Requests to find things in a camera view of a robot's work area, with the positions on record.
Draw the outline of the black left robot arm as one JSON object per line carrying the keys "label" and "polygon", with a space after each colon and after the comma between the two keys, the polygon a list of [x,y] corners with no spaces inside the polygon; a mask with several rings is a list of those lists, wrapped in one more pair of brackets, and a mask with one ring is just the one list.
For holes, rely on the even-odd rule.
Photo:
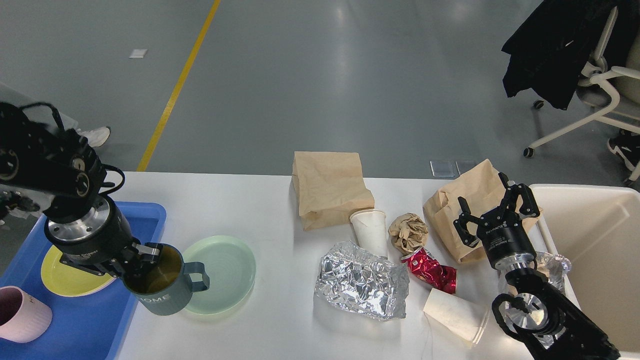
{"label": "black left robot arm", "polygon": [[[46,239],[62,252],[61,263],[97,276],[141,278],[159,262],[162,246],[141,244],[110,195],[124,186],[124,172],[103,164],[86,137],[55,121],[30,120],[26,106],[1,103],[1,215],[11,210],[42,211]],[[113,171],[119,184],[107,182]]]}

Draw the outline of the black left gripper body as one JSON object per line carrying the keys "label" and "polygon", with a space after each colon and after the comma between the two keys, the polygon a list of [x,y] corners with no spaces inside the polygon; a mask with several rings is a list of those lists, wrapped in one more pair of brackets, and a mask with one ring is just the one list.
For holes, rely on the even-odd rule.
{"label": "black left gripper body", "polygon": [[130,263],[134,269],[137,251],[133,243],[140,243],[131,232],[121,210],[109,196],[99,196],[89,212],[71,223],[55,223],[51,219],[44,226],[45,237],[65,256],[68,265],[94,275],[108,273],[108,263]]}

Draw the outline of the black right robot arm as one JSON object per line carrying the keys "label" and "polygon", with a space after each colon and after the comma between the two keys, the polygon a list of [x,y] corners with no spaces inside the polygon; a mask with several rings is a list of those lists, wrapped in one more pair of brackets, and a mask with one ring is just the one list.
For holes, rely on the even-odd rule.
{"label": "black right robot arm", "polygon": [[537,253],[522,223],[541,214],[530,187],[498,175],[505,189],[498,207],[477,217],[460,196],[454,227],[469,248],[482,243],[491,267],[516,291],[499,294],[491,304],[499,328],[535,360],[619,359],[608,335],[538,271]]}

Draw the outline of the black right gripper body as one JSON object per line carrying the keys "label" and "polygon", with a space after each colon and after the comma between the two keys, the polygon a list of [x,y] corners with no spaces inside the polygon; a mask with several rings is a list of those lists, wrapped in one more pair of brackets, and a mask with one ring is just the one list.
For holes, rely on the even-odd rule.
{"label": "black right gripper body", "polygon": [[492,209],[480,216],[477,237],[487,255],[491,268],[505,270],[512,264],[534,262],[536,252],[514,210],[500,212]]}

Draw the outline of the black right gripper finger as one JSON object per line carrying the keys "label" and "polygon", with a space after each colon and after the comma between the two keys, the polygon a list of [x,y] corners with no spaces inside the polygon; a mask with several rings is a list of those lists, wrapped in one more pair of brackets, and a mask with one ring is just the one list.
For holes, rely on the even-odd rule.
{"label": "black right gripper finger", "polygon": [[541,215],[535,196],[528,185],[509,180],[503,172],[499,172],[498,177],[505,188],[504,196],[497,208],[499,220],[523,221]]}
{"label": "black right gripper finger", "polygon": [[471,234],[469,232],[468,223],[480,225],[482,223],[482,219],[474,216],[471,213],[471,209],[466,198],[458,197],[457,200],[461,208],[461,213],[458,216],[458,219],[455,219],[455,221],[453,221],[454,228],[457,231],[457,234],[464,246],[467,246],[468,248],[475,248],[478,243],[480,243],[480,239],[478,239],[477,235]]}

